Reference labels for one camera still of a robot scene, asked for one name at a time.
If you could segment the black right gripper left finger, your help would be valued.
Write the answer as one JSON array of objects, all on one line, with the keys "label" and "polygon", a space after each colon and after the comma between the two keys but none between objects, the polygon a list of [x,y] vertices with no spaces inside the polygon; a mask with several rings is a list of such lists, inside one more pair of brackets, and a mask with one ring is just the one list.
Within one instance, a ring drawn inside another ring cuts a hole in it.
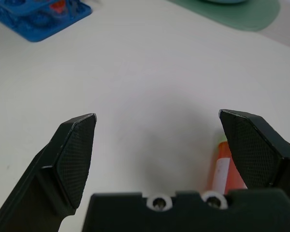
[{"label": "black right gripper left finger", "polygon": [[58,232],[73,216],[89,174],[96,115],[60,124],[0,208],[0,232]]}]

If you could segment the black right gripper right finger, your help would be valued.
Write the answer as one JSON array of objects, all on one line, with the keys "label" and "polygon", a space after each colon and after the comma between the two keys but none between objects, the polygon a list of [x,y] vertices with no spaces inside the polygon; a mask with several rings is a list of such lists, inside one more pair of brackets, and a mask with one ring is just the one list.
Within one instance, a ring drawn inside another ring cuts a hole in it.
[{"label": "black right gripper right finger", "polygon": [[219,119],[245,185],[279,188],[290,198],[290,143],[261,116],[221,109]]}]

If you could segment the orange tube with green cap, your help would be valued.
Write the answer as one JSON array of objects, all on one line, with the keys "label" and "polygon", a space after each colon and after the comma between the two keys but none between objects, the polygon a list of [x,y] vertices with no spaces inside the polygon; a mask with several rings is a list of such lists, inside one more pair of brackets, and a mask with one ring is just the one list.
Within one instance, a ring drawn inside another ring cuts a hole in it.
[{"label": "orange tube with green cap", "polygon": [[207,184],[208,190],[226,194],[234,189],[247,189],[232,159],[225,135],[218,141]]}]

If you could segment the blue plastic tube rack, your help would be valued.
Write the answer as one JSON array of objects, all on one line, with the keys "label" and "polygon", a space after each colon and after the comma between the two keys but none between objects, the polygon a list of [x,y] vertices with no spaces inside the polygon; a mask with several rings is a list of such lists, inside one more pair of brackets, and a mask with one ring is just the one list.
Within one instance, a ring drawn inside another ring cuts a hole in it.
[{"label": "blue plastic tube rack", "polygon": [[0,22],[30,42],[40,42],[92,13],[81,0],[66,0],[67,13],[55,16],[58,0],[0,0]]}]

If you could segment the orange capped tube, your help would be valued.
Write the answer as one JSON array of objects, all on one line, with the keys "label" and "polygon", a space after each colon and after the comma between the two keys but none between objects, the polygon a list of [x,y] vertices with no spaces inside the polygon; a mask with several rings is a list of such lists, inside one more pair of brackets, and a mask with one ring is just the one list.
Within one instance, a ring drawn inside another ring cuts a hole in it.
[{"label": "orange capped tube", "polygon": [[65,15],[67,13],[66,0],[58,0],[50,4],[49,7],[55,16]]}]

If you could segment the green mat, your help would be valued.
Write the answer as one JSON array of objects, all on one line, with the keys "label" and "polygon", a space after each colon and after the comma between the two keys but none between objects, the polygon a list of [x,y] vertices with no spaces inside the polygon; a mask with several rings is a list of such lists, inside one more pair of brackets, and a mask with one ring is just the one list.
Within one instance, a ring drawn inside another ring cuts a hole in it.
[{"label": "green mat", "polygon": [[260,31],[274,22],[279,0],[167,0],[232,29]]}]

